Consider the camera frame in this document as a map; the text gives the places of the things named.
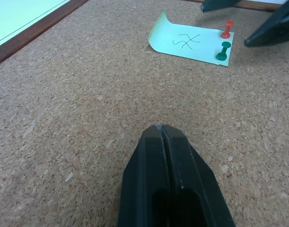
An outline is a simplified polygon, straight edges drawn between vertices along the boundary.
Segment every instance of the push pin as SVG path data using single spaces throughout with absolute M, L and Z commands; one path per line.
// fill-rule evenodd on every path
M 234 25 L 234 22 L 228 20 L 227 22 L 225 22 L 225 25 L 225 31 L 221 34 L 222 39 L 230 38 L 230 27 Z
M 220 61 L 225 61 L 226 58 L 227 58 L 226 51 L 227 51 L 228 48 L 231 47 L 231 44 L 229 42 L 223 42 L 222 46 L 223 46 L 223 49 L 222 49 L 222 51 L 220 53 L 218 53 L 216 55 L 216 59 L 220 60 Z

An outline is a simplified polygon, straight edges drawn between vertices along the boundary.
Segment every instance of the green push pin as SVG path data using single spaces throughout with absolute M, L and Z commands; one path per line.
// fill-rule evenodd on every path
M 222 46 L 223 46 L 223 49 L 220 53 L 216 55 L 216 59 L 220 61 L 225 61 L 227 58 L 226 50 L 231 47 L 231 44 L 229 42 L 223 42 Z

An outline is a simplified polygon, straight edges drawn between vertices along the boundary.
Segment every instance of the wooden frame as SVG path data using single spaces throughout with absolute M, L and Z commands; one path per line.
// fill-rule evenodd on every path
M 5 61 L 15 52 L 22 49 L 28 43 L 43 34 L 45 31 L 68 16 L 74 10 L 78 9 L 87 1 L 89 0 L 70 0 L 63 6 L 45 16 L 43 19 L 39 20 L 21 33 L 9 39 L 7 42 L 3 43 L 0 46 L 0 63 Z
M 204 0 L 186 0 L 186 1 L 201 2 L 201 3 L 204 2 Z M 243 0 L 243 1 L 238 2 L 234 7 L 274 12 L 281 6 L 282 6 L 281 4 L 275 4 L 275 3 Z

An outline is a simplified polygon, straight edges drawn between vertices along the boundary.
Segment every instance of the handwritten drawing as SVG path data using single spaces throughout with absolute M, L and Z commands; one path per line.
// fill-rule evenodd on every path
M 199 41 L 194 41 L 193 39 L 195 39 L 197 36 L 199 36 L 199 35 L 196 35 L 196 36 L 194 36 L 193 38 L 190 38 L 189 36 L 188 36 L 188 34 L 181 34 L 181 35 L 187 35 L 187 37 L 188 37 L 188 41 L 186 42 L 186 41 L 184 41 L 184 40 L 181 40 L 181 41 L 179 41 L 178 43 L 174 43 L 174 40 L 173 40 L 173 44 L 174 45 L 177 45 L 177 44 L 179 44 L 179 43 L 181 43 L 181 42 L 183 42 L 184 44 L 182 45 L 182 47 L 181 48 L 183 48 L 184 47 L 184 45 L 187 45 L 191 50 L 192 50 L 192 48 L 187 44 L 188 42 L 190 42 L 190 41 L 192 41 L 192 42 L 195 42 L 195 43 L 200 43 Z

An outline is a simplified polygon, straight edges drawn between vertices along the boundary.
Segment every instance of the red push pin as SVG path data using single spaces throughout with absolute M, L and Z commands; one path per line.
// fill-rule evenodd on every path
M 221 34 L 222 39 L 230 38 L 230 26 L 233 26 L 234 22 L 228 20 L 227 22 L 225 22 L 225 24 L 226 24 L 225 31 Z

